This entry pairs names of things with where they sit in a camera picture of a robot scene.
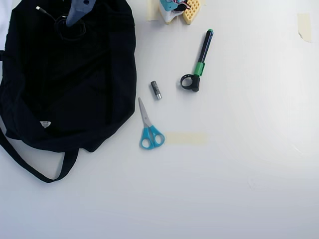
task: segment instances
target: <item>scissors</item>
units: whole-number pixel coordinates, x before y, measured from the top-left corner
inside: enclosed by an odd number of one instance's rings
[[[143,134],[142,134],[142,138],[141,138],[141,142],[140,142],[140,146],[143,149],[154,149],[154,148],[158,148],[160,146],[163,145],[163,143],[165,142],[165,137],[164,135],[159,132],[154,125],[151,123],[148,114],[146,113],[145,107],[143,105],[142,99],[139,98],[139,104],[140,104],[140,110],[141,110],[141,114],[142,114],[142,119],[143,119],[143,123],[144,123],[144,129],[143,129]],[[156,142],[156,136],[160,137],[160,143]],[[147,140],[149,142],[149,147],[145,147],[143,146],[143,141]]]

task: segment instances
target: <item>yellow pegboard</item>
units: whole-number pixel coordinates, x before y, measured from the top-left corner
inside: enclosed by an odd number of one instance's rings
[[[190,5],[190,9],[185,10],[183,17],[187,24],[191,24],[201,8],[201,3],[200,0],[188,0],[187,4]]]

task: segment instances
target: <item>black marker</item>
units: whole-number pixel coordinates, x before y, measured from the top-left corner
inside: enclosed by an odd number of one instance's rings
[[[181,86],[186,89],[186,90],[193,90],[195,92],[199,91],[199,82],[200,82],[200,76],[202,76],[203,71],[204,71],[204,67],[205,67],[205,59],[207,56],[207,52],[211,43],[211,40],[213,38],[214,35],[214,31],[212,29],[209,29],[206,33],[206,38],[204,41],[204,45],[203,48],[201,50],[200,53],[200,57],[198,59],[198,63],[196,65],[196,69],[194,72],[194,75],[184,75],[181,80],[180,80],[180,84]],[[186,78],[191,78],[192,79],[192,84],[189,86],[183,86],[183,81]]]

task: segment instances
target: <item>white fabric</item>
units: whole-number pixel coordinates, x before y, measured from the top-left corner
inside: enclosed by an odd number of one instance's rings
[[[12,0],[0,1],[0,50],[4,49],[5,38],[9,27]]]

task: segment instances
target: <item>toy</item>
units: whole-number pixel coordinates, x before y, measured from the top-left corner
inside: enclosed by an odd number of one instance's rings
[[[71,9],[66,20],[68,27],[73,26],[94,7],[96,0],[72,0]]]
[[[187,0],[159,0],[159,4],[159,11],[166,24],[170,24],[176,16],[182,15],[190,8]]]
[[[190,8],[184,11],[183,17],[187,24],[191,24],[200,10],[201,3],[199,0],[188,0],[187,3]]]

